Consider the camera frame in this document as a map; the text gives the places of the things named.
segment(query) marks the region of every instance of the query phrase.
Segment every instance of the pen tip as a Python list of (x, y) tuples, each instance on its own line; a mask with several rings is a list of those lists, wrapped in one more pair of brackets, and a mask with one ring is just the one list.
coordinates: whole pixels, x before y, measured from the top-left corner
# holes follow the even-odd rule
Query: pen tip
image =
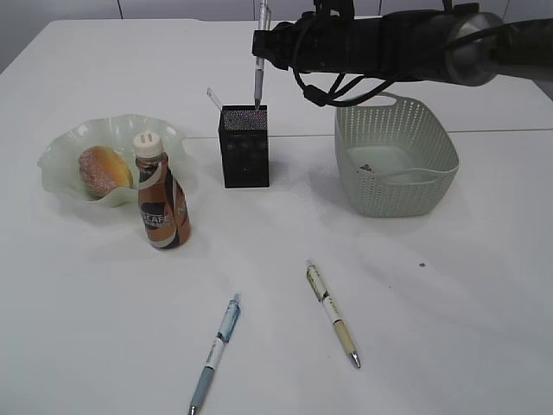
[(353, 365), (357, 369), (361, 369), (361, 360), (359, 359), (359, 355), (357, 354), (357, 352), (350, 353), (349, 357), (352, 359)]

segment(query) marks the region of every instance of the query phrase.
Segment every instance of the pen holder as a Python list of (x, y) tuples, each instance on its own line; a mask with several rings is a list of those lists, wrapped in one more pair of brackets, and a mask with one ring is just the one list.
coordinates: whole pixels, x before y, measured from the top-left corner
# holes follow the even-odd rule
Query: pen holder
[(226, 188), (269, 187), (267, 105), (225, 105), (219, 143)]

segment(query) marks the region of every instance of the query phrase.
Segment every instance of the bread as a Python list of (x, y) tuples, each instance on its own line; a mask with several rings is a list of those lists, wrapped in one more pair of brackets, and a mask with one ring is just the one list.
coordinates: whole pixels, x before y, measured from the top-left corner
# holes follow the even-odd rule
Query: bread
[(80, 178), (88, 192), (97, 197), (115, 188), (132, 187), (132, 175), (123, 158), (109, 147), (97, 145), (79, 157)]

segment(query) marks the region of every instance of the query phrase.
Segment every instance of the gray basket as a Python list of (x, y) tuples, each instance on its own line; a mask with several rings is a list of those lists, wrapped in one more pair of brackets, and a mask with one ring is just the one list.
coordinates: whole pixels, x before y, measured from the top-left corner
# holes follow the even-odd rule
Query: gray basket
[(353, 206), (376, 218), (430, 212), (459, 169), (457, 151), (432, 111), (416, 99), (336, 109), (336, 159)]

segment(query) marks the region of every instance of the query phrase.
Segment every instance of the wavy bowl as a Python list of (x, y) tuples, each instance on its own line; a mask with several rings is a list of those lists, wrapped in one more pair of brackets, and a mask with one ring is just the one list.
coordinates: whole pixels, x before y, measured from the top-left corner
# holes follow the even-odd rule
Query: wavy bowl
[(133, 186), (138, 184), (138, 168), (132, 139), (136, 134), (150, 130), (158, 134), (169, 157), (169, 166), (175, 178), (184, 168), (186, 153), (182, 147), (184, 135), (173, 125), (156, 118), (128, 114), (118, 117), (91, 119), (57, 137), (42, 153), (38, 166), (42, 170), (42, 187), (49, 193), (71, 195), (88, 203), (115, 207), (126, 202), (137, 202), (136, 188), (116, 188), (103, 198), (95, 198), (80, 179), (79, 156), (95, 145), (111, 147), (129, 166)]

